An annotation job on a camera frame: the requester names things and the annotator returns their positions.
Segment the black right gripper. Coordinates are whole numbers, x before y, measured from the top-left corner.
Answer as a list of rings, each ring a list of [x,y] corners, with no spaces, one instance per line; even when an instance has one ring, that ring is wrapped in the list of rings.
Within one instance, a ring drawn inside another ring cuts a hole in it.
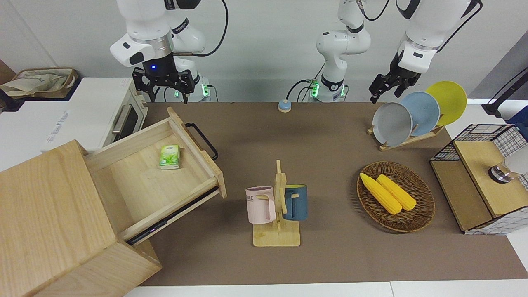
[[[177,88],[185,104],[196,88],[190,70],[177,71],[173,53],[143,62],[143,69],[134,68],[133,81],[135,89],[146,93],[151,103],[156,100],[154,86]]]

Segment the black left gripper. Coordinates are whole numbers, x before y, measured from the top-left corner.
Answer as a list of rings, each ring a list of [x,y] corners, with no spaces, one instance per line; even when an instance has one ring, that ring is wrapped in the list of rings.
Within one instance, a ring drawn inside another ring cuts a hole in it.
[[[389,91],[398,85],[397,87],[397,98],[400,98],[405,90],[416,84],[420,78],[420,73],[404,69],[399,66],[399,62],[403,56],[403,52],[396,53],[390,63],[390,70],[388,74],[377,74],[370,86],[372,104],[377,103],[379,97],[385,92]]]

